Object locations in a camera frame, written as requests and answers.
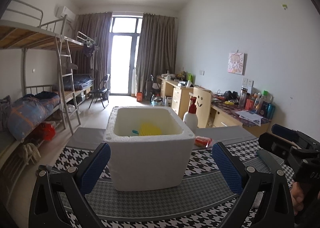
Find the white foam container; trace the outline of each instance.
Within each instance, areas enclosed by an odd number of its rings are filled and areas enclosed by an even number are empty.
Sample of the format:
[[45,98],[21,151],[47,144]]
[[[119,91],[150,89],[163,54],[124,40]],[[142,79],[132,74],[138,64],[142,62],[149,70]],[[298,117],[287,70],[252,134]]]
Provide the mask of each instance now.
[[[162,135],[136,136],[142,123]],[[169,107],[114,107],[104,141],[110,145],[108,167],[118,191],[146,191],[181,183],[195,141],[193,132]]]

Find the human hand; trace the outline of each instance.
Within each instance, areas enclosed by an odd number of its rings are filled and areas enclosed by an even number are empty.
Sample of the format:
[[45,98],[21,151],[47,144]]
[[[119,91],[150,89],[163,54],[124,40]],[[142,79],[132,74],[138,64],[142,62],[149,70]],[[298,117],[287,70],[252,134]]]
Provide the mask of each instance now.
[[291,193],[291,200],[293,205],[294,215],[296,216],[300,211],[303,209],[303,200],[305,194],[309,191],[310,185],[308,184],[301,184],[299,182],[294,182],[292,184],[290,193]]

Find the white wall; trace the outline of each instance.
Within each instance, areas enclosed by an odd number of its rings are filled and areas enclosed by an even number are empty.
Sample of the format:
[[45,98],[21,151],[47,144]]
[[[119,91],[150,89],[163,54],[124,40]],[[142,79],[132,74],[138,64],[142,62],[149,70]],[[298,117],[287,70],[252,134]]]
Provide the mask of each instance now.
[[[71,0],[21,0],[27,2],[44,12],[43,22],[46,23],[57,19],[55,17],[59,6],[67,6],[74,13],[78,13],[78,8]],[[17,8],[28,14],[36,15],[29,8],[20,4],[10,4],[10,7]],[[25,24],[37,26],[38,21],[20,14],[5,12],[3,20],[18,21]],[[57,25],[55,32],[59,32],[60,25]],[[68,27],[67,35],[72,31]],[[10,95],[12,100],[22,96],[21,89],[21,63],[22,52],[20,49],[0,50],[0,99]],[[26,82],[29,85],[54,84],[57,82],[57,59],[55,51],[28,50],[26,63]]]
[[243,76],[227,72],[228,54],[247,53],[245,77],[274,96],[273,123],[320,140],[319,39],[310,0],[191,0],[179,14],[176,71],[214,92],[239,92]]
[[152,7],[152,6],[142,6],[142,5],[95,5],[82,8],[79,10],[79,14],[89,14],[98,12],[131,12],[131,13],[151,13],[155,15],[177,17],[178,12],[173,10],[168,10],[165,8]]

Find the brown curtain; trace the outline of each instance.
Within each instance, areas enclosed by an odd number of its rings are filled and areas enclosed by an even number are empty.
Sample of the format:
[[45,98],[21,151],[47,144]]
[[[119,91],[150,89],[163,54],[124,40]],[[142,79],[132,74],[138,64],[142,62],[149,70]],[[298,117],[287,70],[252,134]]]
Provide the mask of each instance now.
[[[112,12],[79,15],[76,23],[76,34],[78,31],[96,40],[100,50],[97,53],[97,70],[94,70],[94,88],[107,74],[107,56],[109,50],[110,25]],[[82,51],[72,53],[72,62],[78,66],[75,74],[91,74],[90,57],[85,56]]]
[[176,61],[174,18],[144,14],[139,40],[136,84],[144,92],[150,74],[174,73]]

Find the headphones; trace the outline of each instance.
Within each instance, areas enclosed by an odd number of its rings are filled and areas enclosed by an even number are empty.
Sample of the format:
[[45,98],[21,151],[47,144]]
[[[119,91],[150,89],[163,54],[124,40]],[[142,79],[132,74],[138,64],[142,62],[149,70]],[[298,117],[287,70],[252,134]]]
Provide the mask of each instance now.
[[225,91],[225,93],[224,93],[224,99],[226,101],[234,100],[234,99],[237,99],[237,98],[238,98],[238,92]]

